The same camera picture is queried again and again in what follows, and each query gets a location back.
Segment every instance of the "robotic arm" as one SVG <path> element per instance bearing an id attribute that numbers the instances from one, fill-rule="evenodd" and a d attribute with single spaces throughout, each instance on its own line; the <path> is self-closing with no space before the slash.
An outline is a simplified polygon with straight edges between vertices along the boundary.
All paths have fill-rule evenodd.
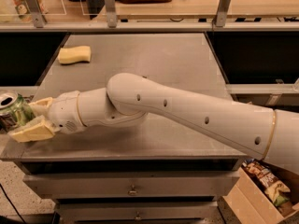
<path id="1" fill-rule="evenodd" d="M 133 74 L 117 74 L 106 89 L 64 93 L 46 117 L 61 132 L 75 133 L 93 125 L 136 125 L 148 113 L 299 175 L 299 114 L 173 89 Z"/>

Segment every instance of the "yellow sponge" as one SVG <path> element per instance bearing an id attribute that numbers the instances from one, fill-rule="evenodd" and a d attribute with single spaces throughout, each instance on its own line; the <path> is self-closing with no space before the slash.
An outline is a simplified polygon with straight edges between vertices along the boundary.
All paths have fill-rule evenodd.
<path id="1" fill-rule="evenodd" d="M 44 116 L 39 116 L 26 123 L 25 126 L 8 132 L 8 135 L 20 143 L 50 139 L 55 135 L 55 126 Z"/>
<path id="2" fill-rule="evenodd" d="M 61 64 L 90 62 L 91 57 L 92 50 L 89 46 L 61 48 L 58 54 L 58 62 Z"/>

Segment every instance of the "aluminum can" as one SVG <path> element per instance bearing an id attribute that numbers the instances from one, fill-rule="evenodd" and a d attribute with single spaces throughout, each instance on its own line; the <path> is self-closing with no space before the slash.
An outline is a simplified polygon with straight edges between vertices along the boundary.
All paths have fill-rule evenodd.
<path id="1" fill-rule="evenodd" d="M 0 125 L 6 131 L 24 126 L 35 117 L 31 107 L 15 91 L 0 91 Z"/>

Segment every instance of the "snack bag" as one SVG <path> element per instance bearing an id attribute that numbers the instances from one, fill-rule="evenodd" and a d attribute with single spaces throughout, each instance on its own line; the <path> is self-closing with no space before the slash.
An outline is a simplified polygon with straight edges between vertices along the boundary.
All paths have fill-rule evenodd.
<path id="1" fill-rule="evenodd" d="M 281 215 L 286 216 L 293 212 L 292 203 L 286 193 L 290 189 L 281 182 L 272 172 L 258 163 L 256 160 L 246 160 L 243 163 L 245 170 L 256 176 L 263 186 L 264 194 L 269 198 L 272 204 L 278 209 Z"/>
<path id="2" fill-rule="evenodd" d="M 19 17 L 22 21 L 31 21 L 31 15 L 30 15 L 30 10 L 29 7 L 27 6 L 27 3 L 25 0 L 13 0 L 15 4 L 15 9 L 19 14 Z M 42 0 L 37 0 L 39 4 L 39 8 L 42 13 L 47 13 L 47 10 L 44 7 L 44 4 Z"/>
<path id="3" fill-rule="evenodd" d="M 0 0 L 0 22 L 16 22 L 19 20 L 12 0 Z"/>

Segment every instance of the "black cable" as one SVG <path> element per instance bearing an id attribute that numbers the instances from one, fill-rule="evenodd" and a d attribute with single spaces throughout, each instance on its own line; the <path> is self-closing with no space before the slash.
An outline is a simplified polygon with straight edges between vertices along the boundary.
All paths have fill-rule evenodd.
<path id="1" fill-rule="evenodd" d="M 9 201 L 9 203 L 11 204 L 11 206 L 13 207 L 13 209 L 16 211 L 16 213 L 18 214 L 19 218 L 22 220 L 22 222 L 24 224 L 27 224 L 26 221 L 21 217 L 20 213 L 18 212 L 17 208 L 15 207 L 15 205 L 12 203 L 12 201 L 8 198 L 6 191 L 4 190 L 4 188 L 2 187 L 1 183 L 0 183 L 0 188 L 3 191 L 4 195 L 6 196 L 7 200 Z"/>

